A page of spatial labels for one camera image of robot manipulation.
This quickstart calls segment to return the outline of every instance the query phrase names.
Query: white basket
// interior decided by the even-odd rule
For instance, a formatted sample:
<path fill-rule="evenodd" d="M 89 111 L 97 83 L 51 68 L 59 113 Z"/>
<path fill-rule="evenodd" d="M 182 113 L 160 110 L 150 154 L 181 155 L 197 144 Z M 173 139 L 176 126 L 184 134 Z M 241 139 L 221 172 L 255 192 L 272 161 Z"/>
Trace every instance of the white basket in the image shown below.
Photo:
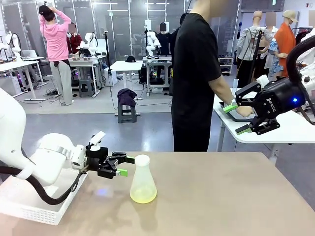
<path fill-rule="evenodd" d="M 73 184 L 77 175 L 78 171 L 62 169 L 55 184 L 45 187 L 47 194 L 58 198 Z M 71 192 L 64 202 L 52 206 L 45 203 L 26 180 L 11 176 L 0 185 L 0 213 L 44 224 L 58 225 L 86 177 L 87 175 L 80 177 L 76 190 Z"/>

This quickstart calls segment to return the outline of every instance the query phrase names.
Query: orange shirt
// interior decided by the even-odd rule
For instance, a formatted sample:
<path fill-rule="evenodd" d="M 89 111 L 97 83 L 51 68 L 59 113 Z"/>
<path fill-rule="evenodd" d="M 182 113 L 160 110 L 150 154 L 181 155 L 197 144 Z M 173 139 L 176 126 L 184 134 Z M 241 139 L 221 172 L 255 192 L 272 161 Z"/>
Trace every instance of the orange shirt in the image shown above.
<path fill-rule="evenodd" d="M 280 53 L 289 54 L 295 47 L 295 37 L 294 34 L 286 23 L 282 23 L 280 29 L 275 35 L 275 40 L 277 41 Z M 286 58 L 280 58 L 280 65 L 283 66 L 282 76 L 288 76 L 286 69 Z"/>

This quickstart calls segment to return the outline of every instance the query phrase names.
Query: erlenmeyer flask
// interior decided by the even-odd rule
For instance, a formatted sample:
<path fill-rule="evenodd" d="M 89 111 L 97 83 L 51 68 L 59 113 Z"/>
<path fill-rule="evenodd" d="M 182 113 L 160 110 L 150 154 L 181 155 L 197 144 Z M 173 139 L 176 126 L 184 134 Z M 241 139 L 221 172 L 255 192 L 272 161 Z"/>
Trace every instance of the erlenmeyer flask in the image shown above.
<path fill-rule="evenodd" d="M 149 169 L 150 158 L 139 155 L 135 158 L 136 171 L 130 189 L 130 197 L 136 203 L 149 203 L 157 196 L 157 188 Z"/>

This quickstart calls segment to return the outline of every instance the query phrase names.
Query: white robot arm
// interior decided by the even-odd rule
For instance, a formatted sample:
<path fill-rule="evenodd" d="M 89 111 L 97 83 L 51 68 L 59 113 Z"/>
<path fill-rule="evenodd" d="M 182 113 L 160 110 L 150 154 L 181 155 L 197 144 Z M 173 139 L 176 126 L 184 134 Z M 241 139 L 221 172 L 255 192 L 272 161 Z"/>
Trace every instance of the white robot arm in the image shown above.
<path fill-rule="evenodd" d="M 147 37 L 148 37 L 148 46 L 147 46 L 147 51 L 149 53 L 149 56 L 153 56 L 153 51 L 155 51 L 156 47 L 160 47 L 161 44 L 156 37 L 155 32 L 147 32 Z"/>
<path fill-rule="evenodd" d="M 0 103 L 0 161 L 8 165 L 0 166 L 0 173 L 26 179 L 48 204 L 57 205 L 63 202 L 76 186 L 79 177 L 86 171 L 97 171 L 98 176 L 105 178 L 127 176 L 126 170 L 116 169 L 116 166 L 123 162 L 134 164 L 134 159 L 127 157 L 123 152 L 113 152 L 112 156 L 108 156 L 108 149 L 98 145 L 105 135 L 103 132 L 92 137 L 86 147 L 74 146 L 65 135 L 47 134 L 40 140 L 36 152 L 30 158 L 26 158 L 21 152 L 26 125 L 25 111 L 1 88 L 0 100 L 5 101 Z M 52 185 L 62 168 L 72 168 L 80 172 L 67 192 L 58 199 L 52 199 L 46 194 L 43 186 Z"/>
<path fill-rule="evenodd" d="M 80 43 L 80 48 L 81 49 L 88 49 L 92 55 L 92 57 L 95 57 L 96 54 L 95 52 L 97 51 L 97 39 L 96 39 L 96 35 L 95 33 L 87 33 L 85 35 L 85 40 L 87 41 L 87 43 L 85 43 L 84 41 L 82 41 Z"/>
<path fill-rule="evenodd" d="M 12 52 L 14 53 L 15 57 L 16 57 L 16 60 L 17 61 L 21 61 L 22 58 L 21 58 L 21 54 L 20 54 L 20 51 L 21 51 L 21 48 L 19 46 L 19 37 L 17 34 L 13 33 L 8 30 L 6 36 L 5 36 L 5 41 L 6 43 L 0 43 L 0 49 L 2 50 L 7 50 L 9 49 L 10 47 L 10 43 L 12 42 L 13 44 L 13 47 L 11 48 Z"/>

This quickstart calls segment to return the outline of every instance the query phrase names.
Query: pink jacket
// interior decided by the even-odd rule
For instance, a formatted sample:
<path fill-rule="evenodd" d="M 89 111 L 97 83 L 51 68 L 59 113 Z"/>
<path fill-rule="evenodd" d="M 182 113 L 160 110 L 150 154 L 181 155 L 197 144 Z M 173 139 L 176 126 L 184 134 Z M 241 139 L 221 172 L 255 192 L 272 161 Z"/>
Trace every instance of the pink jacket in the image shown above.
<path fill-rule="evenodd" d="M 71 19 L 63 12 L 57 11 L 64 23 L 62 25 L 47 25 L 45 18 L 40 16 L 40 31 L 47 41 L 47 54 L 49 61 L 59 61 L 68 59 L 67 31 Z"/>

